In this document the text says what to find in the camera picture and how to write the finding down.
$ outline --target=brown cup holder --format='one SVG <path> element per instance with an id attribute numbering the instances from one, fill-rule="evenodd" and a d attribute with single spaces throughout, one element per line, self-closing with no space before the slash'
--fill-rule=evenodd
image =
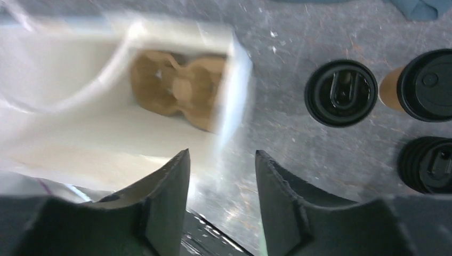
<path id="1" fill-rule="evenodd" d="M 213 132 L 225 62 L 200 57 L 182 66 L 171 53 L 145 51 L 132 64 L 132 91 L 142 108 L 164 116 L 182 112 L 193 126 Z"/>

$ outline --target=white plastic bin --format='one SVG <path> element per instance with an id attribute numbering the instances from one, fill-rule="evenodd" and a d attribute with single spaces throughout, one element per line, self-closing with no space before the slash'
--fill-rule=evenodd
<path id="1" fill-rule="evenodd" d="M 189 148 L 191 172 L 211 168 L 249 99 L 252 64 L 222 25 L 136 13 L 0 24 L 0 169 L 118 190 Z M 218 130 L 141 108 L 130 66 L 143 50 L 227 57 Z"/>

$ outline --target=black cup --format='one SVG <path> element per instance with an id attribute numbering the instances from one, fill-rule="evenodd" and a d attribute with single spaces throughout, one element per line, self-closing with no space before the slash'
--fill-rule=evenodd
<path id="1" fill-rule="evenodd" d="M 415 119 L 452 120 L 452 49 L 427 52 L 411 61 L 400 74 L 397 96 Z"/>
<path id="2" fill-rule="evenodd" d="M 400 179 L 421 193 L 452 193 L 452 139 L 421 137 L 402 149 Z"/>
<path id="3" fill-rule="evenodd" d="M 377 81 L 359 62 L 336 60 L 317 69 L 309 78 L 304 101 L 311 116 L 332 127 L 346 127 L 363 120 L 374 108 Z"/>

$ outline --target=brown cardboard object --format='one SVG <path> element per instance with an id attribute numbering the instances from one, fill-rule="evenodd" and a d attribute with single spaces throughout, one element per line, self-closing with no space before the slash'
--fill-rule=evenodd
<path id="1" fill-rule="evenodd" d="M 383 79 L 380 85 L 380 99 L 386 106 L 405 112 L 400 105 L 399 98 L 397 96 L 397 84 L 404 67 L 396 68 L 389 72 Z"/>
<path id="2" fill-rule="evenodd" d="M 225 62 L 201 57 L 181 66 L 170 53 L 146 51 L 132 65 L 132 91 L 144 109 L 165 116 L 181 111 L 193 126 L 213 132 Z"/>

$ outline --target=gray table surface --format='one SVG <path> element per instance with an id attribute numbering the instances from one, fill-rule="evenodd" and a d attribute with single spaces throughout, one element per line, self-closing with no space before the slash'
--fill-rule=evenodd
<path id="1" fill-rule="evenodd" d="M 435 22 L 409 22 L 390 3 L 275 3 L 267 0 L 40 0 L 20 1 L 33 15 L 97 15 L 99 10 L 166 13 L 234 26 L 254 62 L 252 114 L 227 148 L 220 167 L 191 180 L 188 206 L 252 253 L 259 250 L 260 210 L 254 173 L 256 149 L 331 193 L 366 201 L 414 193 L 395 171 L 397 153 L 423 135 L 452 137 L 452 123 L 417 121 L 377 103 L 361 123 L 345 129 L 310 117 L 303 90 L 319 65 L 349 58 L 381 81 L 432 49 L 452 47 L 452 12 Z"/>

